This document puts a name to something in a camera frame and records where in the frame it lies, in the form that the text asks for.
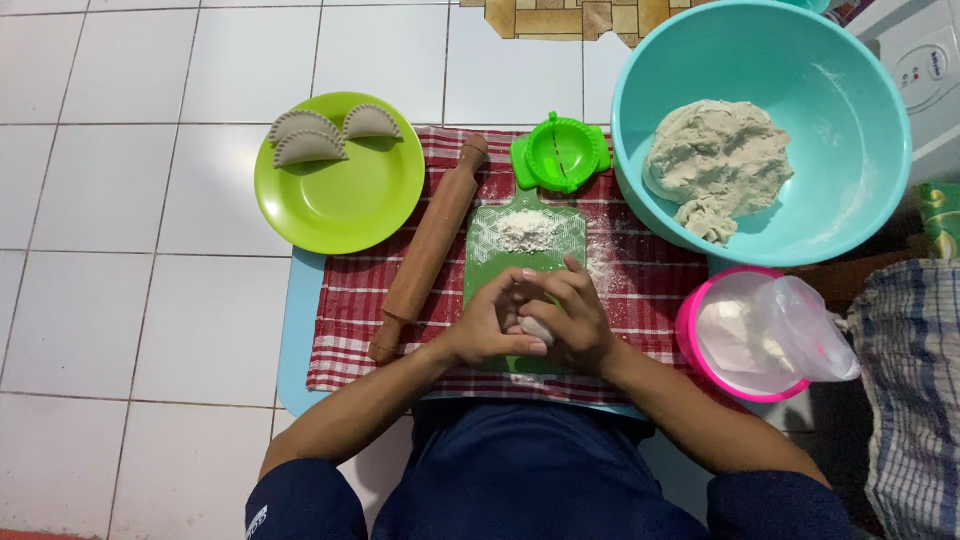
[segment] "dough ball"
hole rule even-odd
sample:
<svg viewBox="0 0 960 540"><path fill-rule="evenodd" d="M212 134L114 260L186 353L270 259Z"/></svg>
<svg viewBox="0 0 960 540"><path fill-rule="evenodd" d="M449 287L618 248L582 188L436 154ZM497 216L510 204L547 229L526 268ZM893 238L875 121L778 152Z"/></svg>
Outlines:
<svg viewBox="0 0 960 540"><path fill-rule="evenodd" d="M553 332L534 317L520 317L520 329L527 335L542 339L547 347L553 347L553 344L556 342L553 337Z"/></svg>
<svg viewBox="0 0 960 540"><path fill-rule="evenodd" d="M733 218L768 208L793 176L790 135L749 103L702 100L667 114L643 163L643 181L681 205L674 219L725 245Z"/></svg>

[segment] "person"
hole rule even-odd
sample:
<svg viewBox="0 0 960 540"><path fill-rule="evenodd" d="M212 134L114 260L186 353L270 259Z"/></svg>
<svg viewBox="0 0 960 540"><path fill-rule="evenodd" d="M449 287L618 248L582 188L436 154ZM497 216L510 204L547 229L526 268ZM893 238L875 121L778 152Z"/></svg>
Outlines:
<svg viewBox="0 0 960 540"><path fill-rule="evenodd" d="M849 538L843 505L778 430L611 332L587 271L510 268L433 341L333 392L270 444L247 538L362 539L363 508L336 466L411 407L414 450L371 535L380 538ZM556 299L561 308L545 295ZM550 347L517 318L539 319ZM650 422L532 400L418 400L451 366L556 358L619 388ZM662 430L716 475L708 528L661 494L637 443Z"/></svg>

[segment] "navy blue shirt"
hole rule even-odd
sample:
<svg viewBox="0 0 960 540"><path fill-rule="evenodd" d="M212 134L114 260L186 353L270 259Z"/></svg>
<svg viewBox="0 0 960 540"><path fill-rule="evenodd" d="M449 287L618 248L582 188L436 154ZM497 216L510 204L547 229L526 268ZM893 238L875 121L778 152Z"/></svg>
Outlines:
<svg viewBox="0 0 960 540"><path fill-rule="evenodd" d="M568 405L425 402L415 415L407 470L371 537L851 537L847 513L829 489L775 471L713 479L705 528L663 498L630 422ZM368 537L360 501L322 459L271 471L247 502L247 526L253 540Z"/></svg>

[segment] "striped fabric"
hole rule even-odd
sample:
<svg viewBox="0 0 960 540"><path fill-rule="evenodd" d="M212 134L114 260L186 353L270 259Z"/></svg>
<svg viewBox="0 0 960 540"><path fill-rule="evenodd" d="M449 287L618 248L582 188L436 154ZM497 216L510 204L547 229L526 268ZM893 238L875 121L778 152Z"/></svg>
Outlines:
<svg viewBox="0 0 960 540"><path fill-rule="evenodd" d="M960 537L960 260L875 272L850 327L874 408L867 496L888 539Z"/></svg>
<svg viewBox="0 0 960 540"><path fill-rule="evenodd" d="M427 182L413 215L400 231L379 245L365 252L327 258L313 355L306 374L309 389L335 390L375 367L367 358L367 347L382 321L383 298L431 194L444 171L456 165L461 141L469 133L419 129ZM478 175L481 185L474 206L506 204L513 198L516 185L510 143L520 134L481 133L490 143L490 162ZM555 204L568 201L558 194L545 196L556 199ZM587 219L588 267L614 332L660 361L683 364L673 336L674 319L685 296L707 278L705 258L669 244L640 224L624 202L613 172L600 175L572 197ZM405 353L416 350L456 321L463 302L465 250L466 231L461 230L420 320L401 336ZM467 368L451 370L432 395L594 405L627 403L611 386L593 378L511 375Z"/></svg>

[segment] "blue checkered cloth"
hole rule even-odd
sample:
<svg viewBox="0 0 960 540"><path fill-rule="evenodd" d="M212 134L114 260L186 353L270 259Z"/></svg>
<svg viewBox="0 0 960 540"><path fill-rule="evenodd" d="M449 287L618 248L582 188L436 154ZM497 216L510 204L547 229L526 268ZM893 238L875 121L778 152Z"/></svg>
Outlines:
<svg viewBox="0 0 960 540"><path fill-rule="evenodd" d="M850 310L874 408L867 496L888 539L960 538L960 260L875 272Z"/></svg>

